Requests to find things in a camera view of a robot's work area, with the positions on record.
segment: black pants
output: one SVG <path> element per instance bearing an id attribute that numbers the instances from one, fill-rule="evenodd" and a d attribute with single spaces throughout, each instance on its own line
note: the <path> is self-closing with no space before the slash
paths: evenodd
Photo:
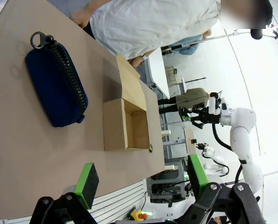
<path id="1" fill-rule="evenodd" d="M 159 99 L 158 100 L 158 105 L 164 105 L 164 104 L 173 104 L 173 105 L 167 106 L 164 108 L 160 108 L 159 109 L 160 114 L 169 113 L 169 112 L 178 112 L 175 97 L 171 97 L 170 99 Z"/>
<path id="2" fill-rule="evenodd" d="M 93 33 L 92 33 L 92 29 L 91 29 L 91 26 L 90 26 L 90 22 L 88 22 L 87 26 L 84 27 L 83 30 L 84 30 L 86 33 L 88 33 L 93 39 L 95 39 L 95 38 L 94 38 L 94 35 L 93 35 Z"/>

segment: metal pole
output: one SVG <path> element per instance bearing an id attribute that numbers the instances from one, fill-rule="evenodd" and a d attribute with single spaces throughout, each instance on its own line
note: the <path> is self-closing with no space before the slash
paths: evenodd
<path id="1" fill-rule="evenodd" d="M 161 127 L 164 127 L 164 126 L 167 126 L 167 125 L 173 125 L 173 124 L 183 123 L 183 122 L 187 122 L 187 121 L 189 121 L 189 120 L 185 120 L 185 121 L 176 121 L 176 122 L 161 124 Z"/>
<path id="2" fill-rule="evenodd" d="M 222 36 L 214 36 L 214 37 L 211 37 L 211 38 L 208 38 L 208 39 L 205 39 L 205 40 L 194 41 L 192 43 L 182 44 L 181 47 L 179 47 L 179 48 L 189 47 L 190 45 L 195 44 L 195 43 L 203 43 L 203 42 L 206 42 L 206 41 L 220 39 L 220 38 L 224 38 L 224 37 L 228 37 L 228 36 L 236 36 L 236 35 L 240 35 L 240 34 L 249 34 L 249 33 L 250 32 L 241 32 L 241 33 L 233 32 L 232 34 L 227 34 L 227 35 L 222 35 Z M 170 50 L 172 50 L 172 49 L 168 48 L 168 49 L 162 50 L 162 52 L 166 52 L 166 51 L 170 51 Z"/>
<path id="3" fill-rule="evenodd" d="M 206 79 L 206 77 L 194 79 L 194 80 L 191 80 L 191 81 L 187 81 L 185 83 L 190 83 L 190 82 L 199 81 L 199 80 L 203 80 L 203 79 Z"/>

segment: person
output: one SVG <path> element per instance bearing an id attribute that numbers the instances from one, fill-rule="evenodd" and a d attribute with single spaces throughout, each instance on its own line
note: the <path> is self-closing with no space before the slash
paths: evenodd
<path id="1" fill-rule="evenodd" d="M 168 112 L 177 112 L 179 107 L 185 107 L 187 109 L 192 108 L 194 105 L 204 103 L 208 104 L 210 94 L 208 94 L 203 88 L 189 89 L 185 93 L 171 97 L 170 99 L 159 99 L 158 105 L 173 104 L 164 108 L 159 108 L 159 113 L 164 114 Z"/>
<path id="2" fill-rule="evenodd" d="M 170 51 L 163 52 L 162 55 L 168 55 L 168 54 L 171 54 L 171 53 L 181 54 L 181 55 L 192 55 L 197 51 L 197 49 L 199 47 L 199 43 L 194 43 L 194 44 L 189 45 L 189 46 L 184 47 L 184 48 L 182 48 L 180 45 L 189 44 L 189 43 L 192 43 L 192 42 L 195 42 L 195 41 L 205 40 L 205 39 L 208 38 L 208 36 L 211 36 L 211 34 L 212 34 L 212 31 L 211 31 L 211 29 L 209 29 L 201 35 L 187 37 L 187 38 L 184 38 L 184 39 L 182 39 L 178 42 L 175 42 L 171 45 L 162 47 L 161 50 L 166 50 L 166 49 L 176 47 L 176 46 L 179 47 L 177 49 L 172 49 Z"/>
<path id="3" fill-rule="evenodd" d="M 215 218 L 211 218 L 208 224 L 227 224 L 227 216 L 218 216 Z"/>
<path id="4" fill-rule="evenodd" d="M 225 9 L 244 21 L 266 16 L 265 2 L 224 0 Z M 114 56 L 132 59 L 136 68 L 155 49 L 204 33 L 220 15 L 221 0 L 92 0 L 71 19 Z"/>

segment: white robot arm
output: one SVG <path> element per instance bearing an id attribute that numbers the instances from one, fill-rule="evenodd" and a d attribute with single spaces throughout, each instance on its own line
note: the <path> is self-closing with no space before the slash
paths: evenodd
<path id="1" fill-rule="evenodd" d="M 214 148 L 210 147 L 208 144 L 198 144 L 197 148 L 202 151 L 202 156 L 207 159 L 212 159 L 215 164 L 210 164 L 205 162 L 203 168 L 205 169 L 206 175 L 217 175 L 226 176 L 229 173 L 229 168 L 227 162 L 218 155 L 215 155 Z"/>
<path id="2" fill-rule="evenodd" d="M 263 185 L 261 168 L 254 163 L 250 150 L 249 134 L 256 125 L 256 114 L 251 109 L 236 108 L 228 109 L 222 99 L 222 112 L 220 123 L 222 126 L 231 126 L 230 146 L 237 154 L 243 167 L 243 177 L 250 185 L 253 193 L 256 193 Z"/>

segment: navy blue pouch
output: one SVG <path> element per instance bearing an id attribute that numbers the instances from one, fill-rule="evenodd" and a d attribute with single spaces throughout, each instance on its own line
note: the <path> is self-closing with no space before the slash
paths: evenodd
<path id="1" fill-rule="evenodd" d="M 33 38 L 40 35 L 40 45 Z M 38 98 L 54 127 L 81 123 L 88 99 L 76 68 L 65 47 L 53 36 L 36 32 L 30 43 L 34 48 L 25 62 Z"/>

